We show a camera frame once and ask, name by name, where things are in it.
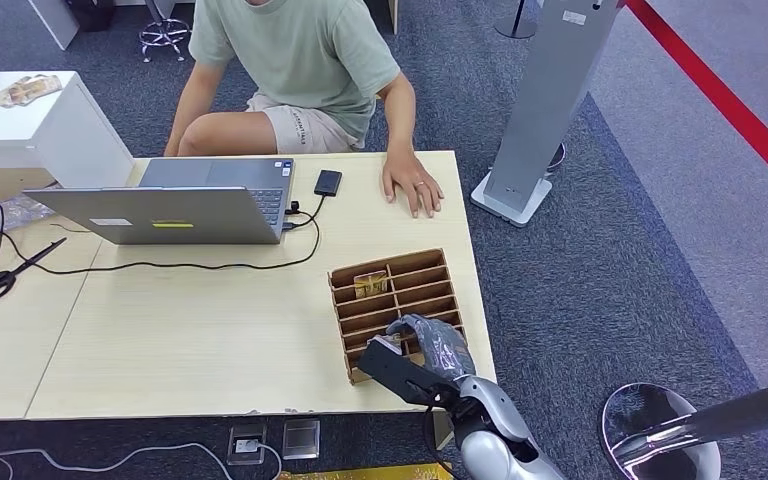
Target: cardboard divider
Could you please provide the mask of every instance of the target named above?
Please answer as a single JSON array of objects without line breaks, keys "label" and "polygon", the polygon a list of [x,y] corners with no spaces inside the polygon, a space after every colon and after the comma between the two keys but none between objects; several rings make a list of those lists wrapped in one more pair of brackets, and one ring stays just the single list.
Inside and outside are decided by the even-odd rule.
[{"label": "cardboard divider", "polygon": [[355,265],[331,272],[330,282],[332,288],[348,287],[354,285],[355,277],[366,273],[387,270],[390,267],[390,275],[422,270],[437,265],[444,265],[442,250],[426,250],[424,252],[398,257],[385,258],[374,262]]},{"label": "cardboard divider", "polygon": [[449,269],[445,265],[424,268],[393,277],[393,290],[405,290],[419,285],[440,282],[449,279]]},{"label": "cardboard divider", "polygon": [[[387,272],[389,291],[358,299],[355,277],[380,271]],[[328,275],[328,281],[337,314],[343,360],[352,384],[369,380],[369,376],[357,368],[368,342],[376,335],[383,335],[387,326],[402,315],[417,313],[437,318],[464,333],[454,286],[440,249],[335,270]],[[415,335],[405,335],[401,346],[407,358],[424,364]]]},{"label": "cardboard divider", "polygon": [[389,310],[382,310],[380,312],[373,312],[339,320],[338,326],[340,328],[340,334],[345,335],[372,327],[386,327],[395,322],[398,318],[399,310],[391,308]]},{"label": "cardboard divider", "polygon": [[457,310],[458,304],[454,295],[421,300],[408,305],[399,306],[399,315],[416,313],[419,315],[429,315],[434,312],[444,312],[447,310]]},{"label": "cardboard divider", "polygon": [[364,313],[396,308],[396,297],[393,293],[382,293],[374,297],[361,298],[337,305],[337,316],[340,318],[356,317]]},{"label": "cardboard divider", "polygon": [[451,295],[452,284],[448,280],[442,282],[431,283],[428,285],[420,285],[408,290],[402,290],[396,292],[396,301],[399,305],[410,305],[422,300],[430,300],[433,298],[445,297]]},{"label": "cardboard divider", "polygon": [[383,327],[375,326],[343,334],[343,345],[346,347],[346,353],[354,348],[366,348],[366,342],[372,340],[376,335],[384,335],[386,329],[386,325]]}]

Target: beige shorts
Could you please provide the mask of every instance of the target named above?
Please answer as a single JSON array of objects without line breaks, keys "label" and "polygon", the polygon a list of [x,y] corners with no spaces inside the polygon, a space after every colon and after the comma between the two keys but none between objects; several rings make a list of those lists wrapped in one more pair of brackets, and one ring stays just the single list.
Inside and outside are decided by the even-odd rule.
[{"label": "beige shorts", "polygon": [[248,104],[247,111],[269,117],[279,154],[343,153],[363,148],[363,142],[319,110],[282,105],[260,92]]}]

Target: person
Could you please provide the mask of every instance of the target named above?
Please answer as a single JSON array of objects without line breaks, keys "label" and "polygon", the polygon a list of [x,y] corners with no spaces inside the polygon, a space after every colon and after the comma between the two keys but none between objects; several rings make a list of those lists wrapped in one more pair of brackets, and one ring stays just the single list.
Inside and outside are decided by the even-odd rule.
[{"label": "person", "polygon": [[[199,0],[195,66],[166,156],[350,152],[363,148],[375,96],[384,104],[384,196],[411,214],[440,211],[443,192],[413,148],[416,96],[362,0]],[[245,112],[208,113],[237,56],[258,90]]]}]

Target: scissors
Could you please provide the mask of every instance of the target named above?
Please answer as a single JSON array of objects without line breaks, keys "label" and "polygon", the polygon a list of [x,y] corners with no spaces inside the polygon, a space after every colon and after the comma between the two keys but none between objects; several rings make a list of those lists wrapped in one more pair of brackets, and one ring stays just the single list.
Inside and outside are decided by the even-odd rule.
[{"label": "scissors", "polygon": [[43,249],[38,254],[34,255],[33,257],[26,260],[24,263],[19,265],[16,270],[13,271],[7,271],[3,270],[0,272],[0,298],[7,294],[7,292],[10,291],[10,289],[13,288],[13,285],[16,283],[16,276],[20,273],[24,272],[25,270],[31,268],[32,266],[36,265],[37,262],[39,262],[43,257],[51,253],[52,250],[59,247],[61,243],[65,242],[66,238],[61,238],[60,240],[56,242],[52,242],[51,245]]}]

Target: plastic bottle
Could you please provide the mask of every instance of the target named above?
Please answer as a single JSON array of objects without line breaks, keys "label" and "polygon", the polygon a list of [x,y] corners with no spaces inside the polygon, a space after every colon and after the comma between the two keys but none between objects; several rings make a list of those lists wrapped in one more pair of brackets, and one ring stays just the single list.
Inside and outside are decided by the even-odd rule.
[{"label": "plastic bottle", "polygon": [[4,230],[12,230],[29,223],[54,215],[54,210],[31,199],[26,195],[16,195],[13,198],[1,202],[4,209]]}]

